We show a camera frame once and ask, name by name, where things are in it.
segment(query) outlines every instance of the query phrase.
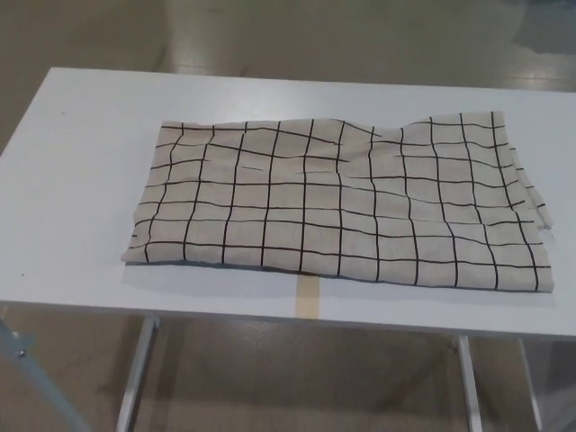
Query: metal frame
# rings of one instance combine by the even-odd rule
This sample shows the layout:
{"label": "metal frame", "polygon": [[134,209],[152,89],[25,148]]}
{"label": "metal frame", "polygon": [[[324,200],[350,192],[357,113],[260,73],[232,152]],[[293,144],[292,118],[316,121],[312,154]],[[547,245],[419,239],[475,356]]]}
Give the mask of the metal frame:
{"label": "metal frame", "polygon": [[[16,368],[30,384],[52,404],[52,407],[66,421],[70,430],[89,432],[92,430],[82,419],[76,408],[46,375],[41,367],[28,354],[32,340],[12,332],[4,322],[4,312],[0,315],[0,354],[12,360]],[[148,361],[152,337],[160,321],[156,317],[146,317],[142,323],[138,345],[132,360],[130,375],[122,399],[116,432],[128,432],[134,420],[136,399],[142,383],[142,375]]]}
{"label": "metal frame", "polygon": [[[59,412],[72,430],[84,432],[92,430],[82,419],[76,408],[66,399],[62,392],[56,387],[51,379],[44,373],[41,367],[28,354],[28,348],[32,344],[29,337],[22,337],[12,332],[4,322],[5,309],[0,314],[0,354],[13,361],[17,369],[31,383],[37,391],[52,404],[53,408]],[[116,424],[116,432],[128,432],[131,430],[136,413],[137,402],[142,378],[145,372],[149,353],[155,331],[158,329],[160,320],[157,317],[146,317],[142,322],[138,344],[130,375],[126,384],[126,390],[122,399],[120,413]],[[470,343],[467,336],[457,336],[454,338],[458,349],[460,367],[463,378],[463,390],[468,414],[468,426],[470,432],[482,432],[482,420],[476,382],[474,379],[473,360],[470,352]],[[527,359],[524,345],[521,345],[522,355],[526,366],[526,376],[533,402],[535,421],[538,430],[542,430],[542,421],[539,416],[530,373],[527,370]]]}
{"label": "metal frame", "polygon": [[480,405],[478,404],[478,392],[474,379],[474,366],[470,354],[470,342],[467,336],[457,337],[458,356],[464,387],[464,398],[468,410],[468,428],[470,432],[482,432],[482,420],[480,418]]}

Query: table leg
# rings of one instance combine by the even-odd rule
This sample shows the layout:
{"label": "table leg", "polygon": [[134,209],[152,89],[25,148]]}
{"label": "table leg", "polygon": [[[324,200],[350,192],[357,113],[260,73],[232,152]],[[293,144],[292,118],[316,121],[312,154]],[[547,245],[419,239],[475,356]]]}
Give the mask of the table leg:
{"label": "table leg", "polygon": [[13,361],[32,386],[64,417],[71,430],[78,432],[91,430],[59,388],[28,355],[27,346],[23,341],[22,337],[13,333],[0,319],[0,352]]}
{"label": "table leg", "polygon": [[468,409],[468,427],[470,432],[482,432],[482,420],[480,418],[480,405],[474,380],[474,368],[470,355],[470,343],[467,336],[458,337],[458,354],[460,356],[460,368],[464,386],[464,397]]}
{"label": "table leg", "polygon": [[116,423],[116,432],[126,432],[130,430],[132,425],[134,408],[136,407],[136,399],[144,373],[144,367],[148,360],[148,355],[151,347],[152,336],[154,331],[160,325],[160,321],[156,317],[146,317],[142,323],[142,329],[136,346],[136,352],[132,360],[132,368],[130,369],[130,376],[126,384],[126,391],[122,399],[120,414],[118,422]]}

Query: floor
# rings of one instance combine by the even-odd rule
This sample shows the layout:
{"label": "floor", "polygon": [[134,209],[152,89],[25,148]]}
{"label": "floor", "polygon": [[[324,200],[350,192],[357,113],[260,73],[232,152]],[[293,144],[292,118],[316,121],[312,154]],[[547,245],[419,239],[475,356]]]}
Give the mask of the floor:
{"label": "floor", "polygon": [[[574,0],[0,0],[0,150],[51,66],[576,91]],[[96,431],[140,319],[10,307]],[[536,430],[518,345],[474,338],[486,430]],[[0,431],[64,430],[0,359]],[[465,431],[445,336],[165,319],[136,431]]]}

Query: cloth fold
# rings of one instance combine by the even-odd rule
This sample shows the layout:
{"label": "cloth fold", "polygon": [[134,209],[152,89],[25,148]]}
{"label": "cloth fold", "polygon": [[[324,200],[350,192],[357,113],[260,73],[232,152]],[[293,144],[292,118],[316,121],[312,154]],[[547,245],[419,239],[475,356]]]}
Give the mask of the cloth fold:
{"label": "cloth fold", "polygon": [[552,219],[502,112],[399,129],[166,122],[122,259],[550,292]]}

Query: folded cloth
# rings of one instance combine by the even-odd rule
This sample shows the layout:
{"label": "folded cloth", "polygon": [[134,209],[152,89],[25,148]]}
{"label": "folded cloth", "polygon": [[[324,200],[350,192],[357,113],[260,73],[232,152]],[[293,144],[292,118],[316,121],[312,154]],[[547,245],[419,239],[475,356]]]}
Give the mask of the folded cloth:
{"label": "folded cloth", "polygon": [[166,122],[131,263],[550,292],[552,221],[501,112],[399,129],[341,120]]}

